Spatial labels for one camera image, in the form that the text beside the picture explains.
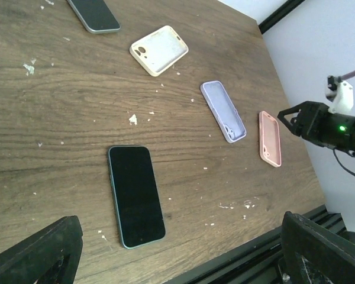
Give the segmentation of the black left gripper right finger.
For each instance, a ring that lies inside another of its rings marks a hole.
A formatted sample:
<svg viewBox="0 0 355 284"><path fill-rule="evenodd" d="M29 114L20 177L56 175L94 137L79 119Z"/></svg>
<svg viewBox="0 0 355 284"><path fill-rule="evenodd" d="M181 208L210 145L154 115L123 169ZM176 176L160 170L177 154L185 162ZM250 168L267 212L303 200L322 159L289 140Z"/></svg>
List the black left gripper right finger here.
<svg viewBox="0 0 355 284"><path fill-rule="evenodd" d="M288 211L281 245L292 283L355 283L355 233L338 235Z"/></svg>

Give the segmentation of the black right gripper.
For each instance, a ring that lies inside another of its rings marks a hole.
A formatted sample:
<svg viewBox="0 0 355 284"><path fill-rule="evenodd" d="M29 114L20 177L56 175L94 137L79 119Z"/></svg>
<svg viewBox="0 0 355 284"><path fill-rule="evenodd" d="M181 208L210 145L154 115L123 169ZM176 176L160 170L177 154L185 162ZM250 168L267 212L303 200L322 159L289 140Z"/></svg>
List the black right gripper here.
<svg viewBox="0 0 355 284"><path fill-rule="evenodd" d="M355 117L351 115L333 114L326 104L306 101L280 111L277 118L295 136L355 156Z"/></svg>

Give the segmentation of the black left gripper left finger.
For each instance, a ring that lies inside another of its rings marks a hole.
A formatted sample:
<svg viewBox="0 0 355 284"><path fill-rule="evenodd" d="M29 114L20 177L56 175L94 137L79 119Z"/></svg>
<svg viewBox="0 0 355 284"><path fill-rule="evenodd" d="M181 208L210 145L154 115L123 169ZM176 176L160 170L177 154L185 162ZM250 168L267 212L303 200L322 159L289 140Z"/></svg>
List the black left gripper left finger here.
<svg viewBox="0 0 355 284"><path fill-rule="evenodd" d="M66 216L0 253L0 283L73 283L83 241L77 216Z"/></svg>

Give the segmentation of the lilac phone case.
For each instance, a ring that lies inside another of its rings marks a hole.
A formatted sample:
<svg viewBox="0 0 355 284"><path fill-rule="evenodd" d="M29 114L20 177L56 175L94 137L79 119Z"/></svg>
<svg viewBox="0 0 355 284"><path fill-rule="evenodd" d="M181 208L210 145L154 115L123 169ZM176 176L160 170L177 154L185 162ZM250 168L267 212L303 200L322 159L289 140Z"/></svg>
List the lilac phone case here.
<svg viewBox="0 0 355 284"><path fill-rule="evenodd" d="M213 80L204 82L200 90L226 141L231 144L243 139L247 130L224 85Z"/></svg>

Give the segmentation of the teal-edged black smartphone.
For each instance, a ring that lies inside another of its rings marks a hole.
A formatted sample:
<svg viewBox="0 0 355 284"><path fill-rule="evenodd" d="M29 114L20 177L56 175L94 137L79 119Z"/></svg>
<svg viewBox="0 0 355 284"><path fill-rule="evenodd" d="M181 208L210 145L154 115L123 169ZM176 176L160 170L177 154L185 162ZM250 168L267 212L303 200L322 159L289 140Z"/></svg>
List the teal-edged black smartphone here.
<svg viewBox="0 0 355 284"><path fill-rule="evenodd" d="M121 244L134 249L166 235L149 150L112 146L108 165Z"/></svg>

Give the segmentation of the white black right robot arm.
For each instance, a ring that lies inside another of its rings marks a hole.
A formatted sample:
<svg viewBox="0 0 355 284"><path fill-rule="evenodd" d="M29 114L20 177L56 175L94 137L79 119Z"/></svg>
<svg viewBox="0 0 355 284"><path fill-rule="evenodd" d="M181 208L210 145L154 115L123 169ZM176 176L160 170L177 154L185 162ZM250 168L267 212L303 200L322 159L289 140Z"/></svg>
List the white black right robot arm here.
<svg viewBox="0 0 355 284"><path fill-rule="evenodd" d="M355 157L355 117L349 115L354 106L353 86L347 79L355 77L355 70L342 76L327 77L326 98L322 102L305 101L280 111L278 119L298 137L320 147L337 149Z"/></svg>

